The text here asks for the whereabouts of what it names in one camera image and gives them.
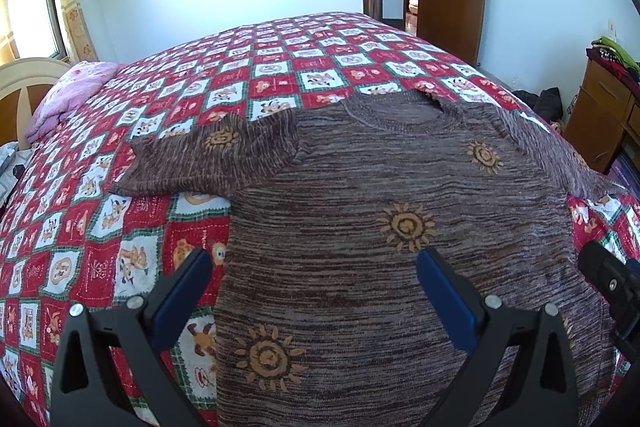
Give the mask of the brown knitted sun sweater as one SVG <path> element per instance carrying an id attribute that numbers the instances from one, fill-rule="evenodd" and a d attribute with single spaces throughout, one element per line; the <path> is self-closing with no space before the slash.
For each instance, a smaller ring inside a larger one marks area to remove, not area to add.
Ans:
<path id="1" fill-rule="evenodd" d="M 578 421 L 597 413 L 614 350 L 568 201 L 616 187 L 559 135 L 492 104 L 404 91 L 228 115 L 132 148 L 113 193 L 231 205 L 214 306 L 220 425 L 418 425 L 463 360 L 416 278 L 424 247 L 508 306 L 555 303 Z"/>

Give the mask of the dark clothes on floor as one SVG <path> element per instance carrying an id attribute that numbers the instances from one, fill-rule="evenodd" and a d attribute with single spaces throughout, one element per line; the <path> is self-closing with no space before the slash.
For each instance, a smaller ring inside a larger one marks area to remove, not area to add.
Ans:
<path id="1" fill-rule="evenodd" d="M 525 90 L 515 90 L 513 95 L 548 124 L 553 124 L 563 119 L 563 103 L 558 87 L 544 89 L 539 94 Z"/>

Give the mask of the wooden dresser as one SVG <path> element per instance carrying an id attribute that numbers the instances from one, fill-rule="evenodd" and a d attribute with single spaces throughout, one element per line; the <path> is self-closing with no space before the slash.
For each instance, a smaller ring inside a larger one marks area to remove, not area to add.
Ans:
<path id="1" fill-rule="evenodd" d="M 563 136 L 593 170 L 608 173 L 621 153 L 639 170 L 638 84 L 590 58 Z"/>

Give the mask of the window with frame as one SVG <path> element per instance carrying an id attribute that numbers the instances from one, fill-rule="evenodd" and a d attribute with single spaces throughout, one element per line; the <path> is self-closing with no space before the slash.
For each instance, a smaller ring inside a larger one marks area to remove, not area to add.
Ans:
<path id="1" fill-rule="evenodd" d="M 16 58 L 66 59 L 54 0 L 3 0 L 3 9 L 9 46 Z"/>

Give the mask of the cream wooden headboard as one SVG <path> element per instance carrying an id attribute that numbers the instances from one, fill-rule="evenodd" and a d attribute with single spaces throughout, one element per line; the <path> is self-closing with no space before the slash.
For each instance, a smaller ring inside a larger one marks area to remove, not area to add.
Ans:
<path id="1" fill-rule="evenodd" d="M 29 145 L 25 135 L 32 114 L 51 87 L 70 69 L 53 58 L 19 58 L 0 67 L 1 144 Z"/>

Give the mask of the pink pillow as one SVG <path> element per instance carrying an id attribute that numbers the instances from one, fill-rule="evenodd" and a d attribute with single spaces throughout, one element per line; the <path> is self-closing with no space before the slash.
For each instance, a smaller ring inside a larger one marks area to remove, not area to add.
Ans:
<path id="1" fill-rule="evenodd" d="M 32 113 L 25 140 L 32 144 L 49 134 L 62 121 L 100 91 L 122 68 L 113 62 L 81 61 L 51 87 Z"/>

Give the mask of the red checkered bear quilt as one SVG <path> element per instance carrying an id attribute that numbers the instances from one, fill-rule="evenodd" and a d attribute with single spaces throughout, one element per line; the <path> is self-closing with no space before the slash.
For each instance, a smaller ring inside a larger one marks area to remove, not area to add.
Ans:
<path id="1" fill-rule="evenodd" d="M 48 425 L 70 307 L 99 310 L 147 294 L 203 248 L 213 258 L 212 277 L 163 361 L 206 424 L 222 426 L 214 306 L 231 205 L 210 194 L 113 193 L 134 163 L 132 144 L 184 135 L 228 115 L 254 121 L 356 94 L 404 91 L 492 104 L 558 135 L 460 58 L 355 13 L 240 26 L 122 66 L 37 142 L 2 215 L 1 380 L 13 403 L 34 424 Z M 599 202 L 568 201 L 577 266 L 590 241 L 620 260 L 639 254 L 638 199 L 612 183 L 616 193 Z"/>

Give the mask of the clothes pile on dresser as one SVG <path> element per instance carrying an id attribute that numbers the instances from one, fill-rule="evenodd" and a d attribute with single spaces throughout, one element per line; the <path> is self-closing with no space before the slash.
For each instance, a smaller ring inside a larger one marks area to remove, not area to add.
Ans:
<path id="1" fill-rule="evenodd" d="M 613 39 L 602 36 L 593 40 L 586 53 L 591 61 L 598 63 L 618 80 L 639 83 L 639 63 Z"/>

